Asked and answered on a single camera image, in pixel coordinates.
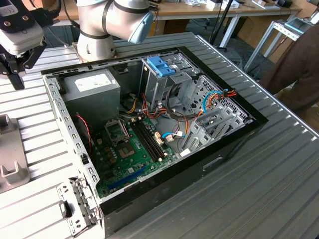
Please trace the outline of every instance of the red wire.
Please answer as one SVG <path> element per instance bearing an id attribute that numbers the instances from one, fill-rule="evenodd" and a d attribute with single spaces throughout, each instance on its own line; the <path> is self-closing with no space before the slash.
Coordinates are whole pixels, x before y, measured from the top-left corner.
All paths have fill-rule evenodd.
<path id="1" fill-rule="evenodd" d="M 88 124 L 86 123 L 86 121 L 79 115 L 75 115 L 77 116 L 85 125 L 86 130 L 88 131 L 88 137 L 89 137 L 89 145 L 90 145 L 90 154 L 92 153 L 92 145 L 91 145 L 91 135 L 90 135 L 90 131 L 89 131 L 89 127 Z"/>

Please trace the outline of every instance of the blue wire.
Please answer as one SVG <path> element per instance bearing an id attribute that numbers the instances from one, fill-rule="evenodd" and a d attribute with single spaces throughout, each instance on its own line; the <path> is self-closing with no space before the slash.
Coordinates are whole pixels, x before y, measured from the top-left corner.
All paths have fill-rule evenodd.
<path id="1" fill-rule="evenodd" d="M 168 136 L 170 134 L 177 135 L 176 133 L 167 132 L 167 133 L 164 133 L 161 137 L 165 138 L 166 136 Z"/>
<path id="2" fill-rule="evenodd" d="M 223 92 L 222 91 L 211 91 L 211 92 L 208 92 L 207 95 L 205 96 L 204 100 L 203 100 L 203 110 L 204 110 L 204 113 L 207 113 L 206 111 L 206 100 L 208 98 L 208 96 L 210 94 L 214 94 L 214 93 L 217 93 L 217 94 L 222 94 Z"/>

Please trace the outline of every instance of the slotted metal table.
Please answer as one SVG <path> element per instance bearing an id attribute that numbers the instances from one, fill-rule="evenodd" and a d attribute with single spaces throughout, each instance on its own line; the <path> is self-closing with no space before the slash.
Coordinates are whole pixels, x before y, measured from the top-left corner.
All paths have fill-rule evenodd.
<path id="1" fill-rule="evenodd" d="M 120 55 L 186 46 L 269 122 L 230 161 L 111 239 L 310 238 L 319 233 L 319 135 L 192 33 L 116 41 Z M 73 47 L 46 50 L 14 91 L 0 79 L 0 114 L 18 118 L 31 181 L 0 194 L 0 238 L 71 238 L 55 187 L 77 170 L 55 122 L 40 70 L 79 63 Z M 94 226 L 79 239 L 103 238 Z"/>

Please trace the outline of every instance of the yellow wire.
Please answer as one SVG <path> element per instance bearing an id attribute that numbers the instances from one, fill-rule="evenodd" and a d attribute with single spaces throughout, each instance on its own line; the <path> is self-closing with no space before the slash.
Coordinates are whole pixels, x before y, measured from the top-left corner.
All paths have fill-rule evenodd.
<path id="1" fill-rule="evenodd" d="M 133 103 L 133 107 L 131 108 L 131 110 L 130 111 L 127 111 L 127 113 L 128 114 L 130 114 L 130 113 L 133 113 L 134 112 L 134 110 L 135 110 L 135 106 L 136 106 L 136 98 L 134 99 L 134 103 Z"/>

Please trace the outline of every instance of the wooden table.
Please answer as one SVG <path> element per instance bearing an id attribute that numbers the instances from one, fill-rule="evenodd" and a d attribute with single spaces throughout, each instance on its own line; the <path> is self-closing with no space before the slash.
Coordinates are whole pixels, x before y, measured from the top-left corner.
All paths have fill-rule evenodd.
<path id="1" fill-rule="evenodd" d="M 26 6 L 29 6 L 27 0 L 23 0 Z M 73 20 L 79 19 L 78 9 L 74 0 L 65 0 L 66 9 Z M 237 9 L 229 10 L 227 17 L 232 17 L 232 20 L 227 28 L 227 31 L 224 35 L 224 38 L 220 44 L 220 47 L 225 47 L 232 35 L 238 20 L 242 16 L 266 16 L 266 15 L 289 15 L 288 19 L 296 16 L 297 13 L 301 10 L 299 7 L 292 5 L 291 8 L 281 8 L 281 9 L 272 9 L 264 10 L 255 4 L 251 3 L 249 0 L 245 5 L 240 5 Z M 209 9 L 205 4 L 201 6 L 189 6 L 183 2 L 173 3 L 173 2 L 162 2 L 158 4 L 159 14 L 158 14 L 158 28 L 159 31 L 156 31 L 156 35 L 160 35 L 163 32 L 160 29 L 163 29 L 165 26 L 166 20 L 176 20 L 176 19 L 192 19 L 192 18 L 215 18 L 218 17 L 219 8 Z M 70 25 L 70 22 L 67 20 L 65 12 L 62 10 L 60 20 L 56 25 Z"/>

